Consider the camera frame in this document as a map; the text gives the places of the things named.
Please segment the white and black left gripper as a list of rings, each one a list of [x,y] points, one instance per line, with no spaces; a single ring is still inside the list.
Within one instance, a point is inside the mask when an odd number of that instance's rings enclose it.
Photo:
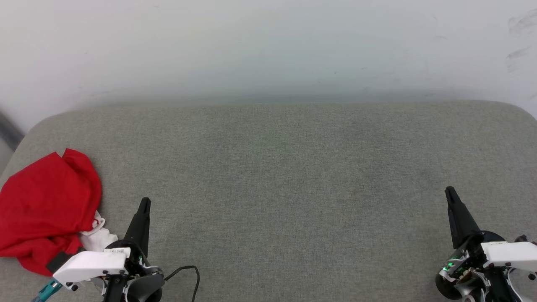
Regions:
[[[123,240],[101,252],[79,252],[65,261],[52,277],[71,291],[82,281],[92,281],[104,302],[159,302],[165,284],[163,271],[147,260],[150,206],[141,199]]]

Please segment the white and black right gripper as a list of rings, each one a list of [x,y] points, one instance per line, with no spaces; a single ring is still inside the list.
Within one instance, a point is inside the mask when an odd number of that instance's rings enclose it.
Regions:
[[[454,253],[435,277],[445,298],[461,302],[530,302],[516,288],[513,274],[536,279],[536,243],[522,235],[514,242],[481,231],[454,187],[445,189]]]

